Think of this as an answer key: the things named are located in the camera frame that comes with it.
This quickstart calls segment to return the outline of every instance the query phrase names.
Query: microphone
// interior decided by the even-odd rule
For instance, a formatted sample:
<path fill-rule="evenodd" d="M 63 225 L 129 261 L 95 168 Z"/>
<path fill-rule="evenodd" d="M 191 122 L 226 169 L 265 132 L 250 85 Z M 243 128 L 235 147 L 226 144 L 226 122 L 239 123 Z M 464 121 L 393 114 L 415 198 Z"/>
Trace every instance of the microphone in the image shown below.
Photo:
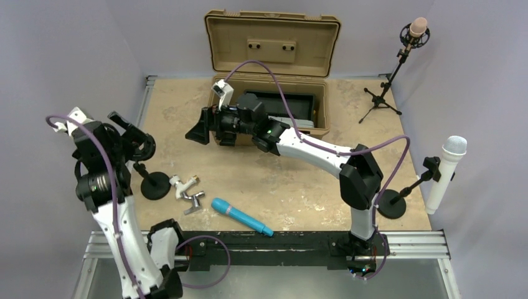
<path fill-rule="evenodd" d="M 427 30 L 427 20 L 424 17 L 419 17 L 411 23 L 409 27 L 409 35 L 414 38 L 419 38 Z"/>
<path fill-rule="evenodd" d="M 429 41 L 430 36 L 431 31 L 427 27 L 427 20 L 419 17 L 400 31 L 400 42 L 405 46 L 405 50 L 417 49 L 423 47 Z"/>
<path fill-rule="evenodd" d="M 468 142 L 460 136 L 451 136 L 442 146 L 442 158 L 438 171 L 440 172 L 440 179 L 438 182 L 433 182 L 429 200 L 425 203 L 425 211 L 432 215 L 438 209 L 440 202 L 447 190 L 447 185 L 451 181 L 455 168 L 460 159 L 466 154 Z"/>

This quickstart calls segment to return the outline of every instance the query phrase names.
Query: metal faucet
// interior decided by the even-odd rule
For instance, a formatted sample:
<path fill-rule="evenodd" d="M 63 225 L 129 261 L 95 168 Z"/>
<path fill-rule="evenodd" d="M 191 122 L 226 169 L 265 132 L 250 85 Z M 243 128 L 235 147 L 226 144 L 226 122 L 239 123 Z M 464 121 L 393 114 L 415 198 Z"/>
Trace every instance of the metal faucet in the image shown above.
<path fill-rule="evenodd" d="M 196 212 L 202 209 L 202 205 L 200 204 L 199 198 L 205 196 L 204 191 L 200 191 L 193 195 L 188 195 L 186 191 L 183 191 L 181 192 L 181 196 L 183 199 L 191 201 L 192 203 L 192 207 L 183 212 L 184 215 L 189 215 L 190 213 L 193 213 L 193 212 Z"/>

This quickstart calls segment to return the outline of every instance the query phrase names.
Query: white microphone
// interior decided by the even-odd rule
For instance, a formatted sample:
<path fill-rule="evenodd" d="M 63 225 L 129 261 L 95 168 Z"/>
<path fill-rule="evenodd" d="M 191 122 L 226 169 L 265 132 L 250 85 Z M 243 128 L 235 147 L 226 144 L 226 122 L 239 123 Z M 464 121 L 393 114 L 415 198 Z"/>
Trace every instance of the white microphone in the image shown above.
<path fill-rule="evenodd" d="M 438 171 L 440 172 L 440 180 L 433 182 L 431 193 L 429 194 L 429 200 L 425 203 L 425 211 L 427 214 L 432 215 L 438 209 L 444 193 L 447 190 L 447 185 L 455 173 L 456 165 L 458 161 L 466 154 L 466 148 L 468 142 L 460 136 L 451 136 L 442 146 L 442 158 Z"/>

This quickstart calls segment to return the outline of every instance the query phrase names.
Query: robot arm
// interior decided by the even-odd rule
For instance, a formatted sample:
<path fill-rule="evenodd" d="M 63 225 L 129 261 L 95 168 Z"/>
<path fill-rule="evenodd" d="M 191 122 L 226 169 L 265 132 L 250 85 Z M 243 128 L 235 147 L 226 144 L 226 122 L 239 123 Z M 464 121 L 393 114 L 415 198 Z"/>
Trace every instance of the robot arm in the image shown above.
<path fill-rule="evenodd" d="M 112 125 L 93 120 L 77 107 L 68 116 L 93 133 L 111 162 L 112 173 L 108 173 L 101 154 L 77 125 L 70 121 L 55 123 L 55 131 L 67 133 L 77 147 L 73 153 L 73 157 L 77 159 L 75 191 L 108 240 L 121 277 L 122 297 L 139 298 L 136 288 L 140 288 L 146 298 L 181 298 L 182 285 L 174 269 L 175 249 L 184 241 L 181 229 L 173 219 L 155 225 L 148 235 L 147 248 L 136 220 L 134 196 L 130 189 L 131 175 L 125 165 L 128 160 L 144 161 L 152 157 L 155 150 L 153 138 L 115 112 L 108 117 L 125 129 L 122 136 Z M 81 175 L 81 164 L 88 173 Z M 116 218 L 109 176 L 114 176 L 117 186 Z M 114 221 L 119 223 L 118 232 L 114 229 Z M 133 285 L 129 273 L 135 276 L 137 286 Z"/>
<path fill-rule="evenodd" d="M 203 108 L 198 124 L 186 134 L 186 139 L 207 144 L 209 131 L 214 132 L 222 146 L 235 145 L 239 133 L 252 135 L 253 143 L 261 151 L 298 158 L 332 174 L 339 180 L 342 200 L 351 207 L 351 234 L 363 241 L 372 238 L 372 203 L 381 188 L 383 174 L 371 153 L 338 156 L 308 145 L 288 124 L 268 118 L 262 102 L 251 93 L 241 95 L 236 106 L 222 110 Z M 364 145 L 355 149 L 333 145 L 304 134 L 301 137 L 338 153 L 367 149 Z"/>

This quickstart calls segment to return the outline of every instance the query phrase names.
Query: round black base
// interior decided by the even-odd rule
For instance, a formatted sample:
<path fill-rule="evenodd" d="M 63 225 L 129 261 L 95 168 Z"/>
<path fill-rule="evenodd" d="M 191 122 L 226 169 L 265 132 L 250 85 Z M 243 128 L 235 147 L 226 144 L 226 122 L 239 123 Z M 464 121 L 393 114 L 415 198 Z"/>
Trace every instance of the round black base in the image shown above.
<path fill-rule="evenodd" d="M 171 190 L 171 183 L 169 183 L 169 176 L 164 173 L 155 172 L 149 174 L 150 179 L 143 179 L 141 182 L 141 193 L 146 199 L 157 201 L 162 199 Z"/>
<path fill-rule="evenodd" d="M 402 217 L 407 209 L 405 198 L 401 198 L 395 204 L 390 204 L 390 201 L 398 195 L 399 193 L 394 190 L 385 190 L 378 202 L 378 212 L 389 219 L 398 219 Z"/>

